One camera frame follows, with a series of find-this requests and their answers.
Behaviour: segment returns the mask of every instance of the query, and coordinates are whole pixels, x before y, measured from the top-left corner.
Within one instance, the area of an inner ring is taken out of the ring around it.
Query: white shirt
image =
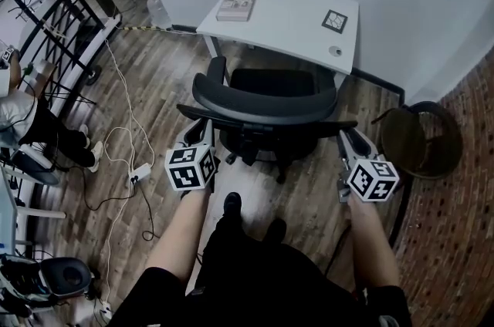
[[[38,100],[34,96],[30,96],[18,89],[13,89],[7,96],[0,98],[1,147],[17,147],[19,145],[21,138],[31,128],[37,107]],[[17,121],[19,123],[6,131],[2,131],[2,129],[11,126]]]

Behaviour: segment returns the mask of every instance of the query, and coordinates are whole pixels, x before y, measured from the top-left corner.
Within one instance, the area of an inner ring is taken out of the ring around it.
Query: bottle
[[[147,0],[147,10],[151,15],[151,24],[161,29],[171,27],[171,19],[168,16],[161,0]]]

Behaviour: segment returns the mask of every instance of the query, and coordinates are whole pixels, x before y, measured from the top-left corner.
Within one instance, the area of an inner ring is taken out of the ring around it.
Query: hand
[[[348,197],[348,207],[352,215],[354,214],[376,214],[377,208],[374,202],[363,202],[358,195],[351,191]]]

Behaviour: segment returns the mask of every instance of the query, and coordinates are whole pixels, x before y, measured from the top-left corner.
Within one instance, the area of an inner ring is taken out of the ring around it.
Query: desk leg
[[[36,243],[33,241],[21,241],[20,239],[16,239],[15,244],[20,244],[21,246],[34,246]]]
[[[343,73],[340,72],[335,72],[334,73],[334,85],[337,88],[337,90],[340,89],[341,85],[343,84],[343,81],[347,78],[347,75],[344,75]]]
[[[218,38],[214,36],[204,35],[204,41],[206,42],[206,46],[208,47],[209,54],[211,54],[212,58],[218,57],[222,55],[222,50],[219,47]],[[228,69],[225,69],[225,81],[227,86],[230,86],[230,74],[228,73]]]
[[[211,54],[212,58],[222,55],[222,50],[219,47],[218,38],[215,38],[214,36],[204,35],[204,41],[206,42],[206,46],[208,47],[209,54]]]
[[[65,212],[43,211],[42,209],[33,209],[31,207],[17,207],[17,211],[19,214],[26,214],[28,216],[51,217],[54,219],[64,219],[67,217]]]

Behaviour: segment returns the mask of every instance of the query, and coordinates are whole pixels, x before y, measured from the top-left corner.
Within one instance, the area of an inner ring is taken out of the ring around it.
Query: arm
[[[208,187],[193,190],[184,197],[170,225],[154,246],[146,268],[163,268],[187,284],[194,267],[210,194]]]
[[[398,286],[398,263],[387,241],[376,206],[370,202],[362,202],[353,193],[348,206],[357,277],[368,288]]]
[[[12,53],[10,61],[10,82],[8,83],[8,89],[15,89],[22,80],[21,66],[19,65],[19,52],[15,50]]]

